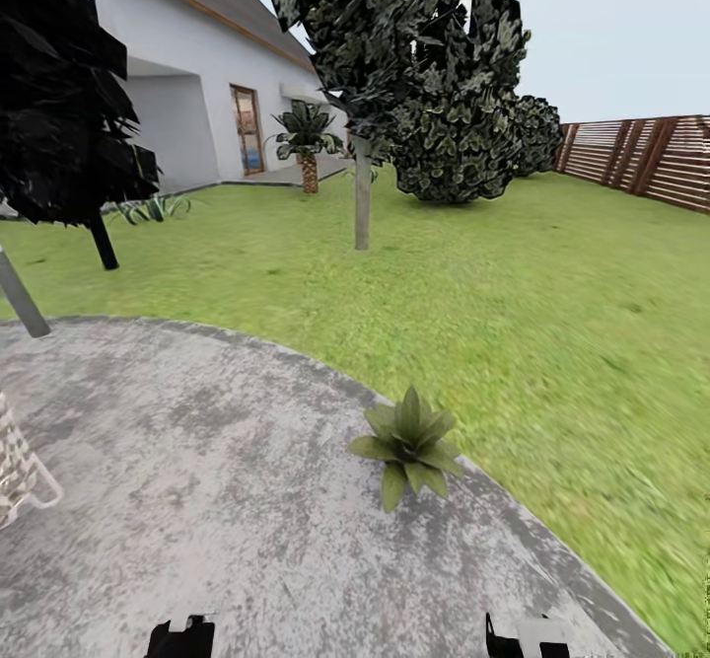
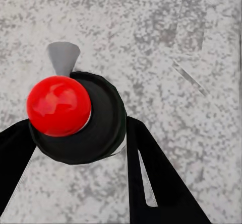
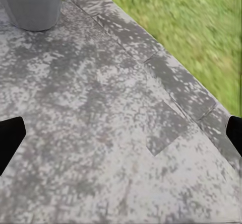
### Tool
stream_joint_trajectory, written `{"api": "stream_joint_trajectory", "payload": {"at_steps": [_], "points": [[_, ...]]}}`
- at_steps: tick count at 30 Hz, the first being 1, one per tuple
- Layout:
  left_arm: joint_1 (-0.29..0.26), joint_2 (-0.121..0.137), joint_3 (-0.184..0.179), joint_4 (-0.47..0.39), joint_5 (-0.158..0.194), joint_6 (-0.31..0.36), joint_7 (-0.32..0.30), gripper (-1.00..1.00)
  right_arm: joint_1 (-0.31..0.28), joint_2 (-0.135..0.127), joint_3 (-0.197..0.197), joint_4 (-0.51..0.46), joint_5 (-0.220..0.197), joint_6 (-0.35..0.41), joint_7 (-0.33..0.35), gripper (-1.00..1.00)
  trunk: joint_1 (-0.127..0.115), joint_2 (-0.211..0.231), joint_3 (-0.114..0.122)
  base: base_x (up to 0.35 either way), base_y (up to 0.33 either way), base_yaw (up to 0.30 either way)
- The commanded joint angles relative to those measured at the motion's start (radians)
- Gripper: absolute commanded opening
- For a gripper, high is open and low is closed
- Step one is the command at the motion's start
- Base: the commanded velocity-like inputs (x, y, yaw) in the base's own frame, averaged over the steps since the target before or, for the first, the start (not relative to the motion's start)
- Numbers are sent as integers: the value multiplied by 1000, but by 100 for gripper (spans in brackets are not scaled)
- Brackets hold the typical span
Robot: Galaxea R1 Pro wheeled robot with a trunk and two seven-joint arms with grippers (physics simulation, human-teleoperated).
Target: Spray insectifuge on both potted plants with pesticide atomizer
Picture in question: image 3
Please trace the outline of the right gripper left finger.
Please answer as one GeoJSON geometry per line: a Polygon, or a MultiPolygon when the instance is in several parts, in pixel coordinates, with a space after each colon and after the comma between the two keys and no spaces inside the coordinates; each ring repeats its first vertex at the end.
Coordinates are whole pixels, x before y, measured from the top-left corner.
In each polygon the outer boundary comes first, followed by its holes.
{"type": "Polygon", "coordinates": [[[0,176],[26,135],[21,116],[0,122],[0,176]]]}

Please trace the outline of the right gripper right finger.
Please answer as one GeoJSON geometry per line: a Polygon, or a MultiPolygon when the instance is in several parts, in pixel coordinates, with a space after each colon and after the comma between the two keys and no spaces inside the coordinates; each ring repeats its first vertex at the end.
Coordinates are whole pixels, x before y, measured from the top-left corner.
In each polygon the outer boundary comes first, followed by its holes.
{"type": "Polygon", "coordinates": [[[242,118],[230,116],[226,135],[242,157],[242,118]]]}

